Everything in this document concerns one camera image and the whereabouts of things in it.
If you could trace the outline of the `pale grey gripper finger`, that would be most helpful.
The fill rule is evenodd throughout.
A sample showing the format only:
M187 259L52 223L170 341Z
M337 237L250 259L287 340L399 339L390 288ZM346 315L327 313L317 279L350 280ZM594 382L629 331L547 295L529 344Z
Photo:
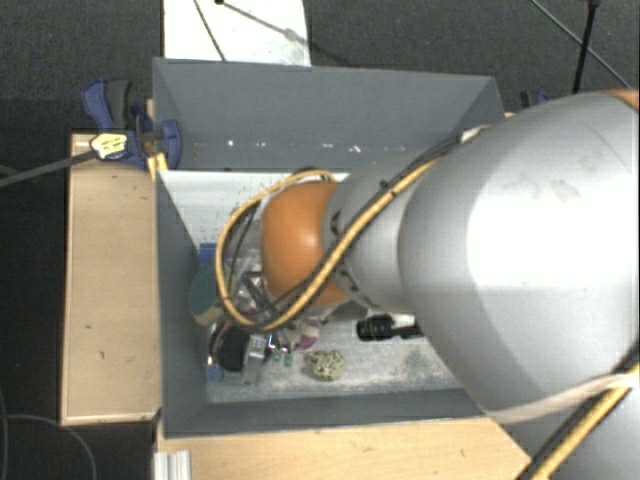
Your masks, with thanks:
M252 334L249 337L243 361L241 379L244 384L253 384L257 380L265 360L265 350L266 337L262 334Z

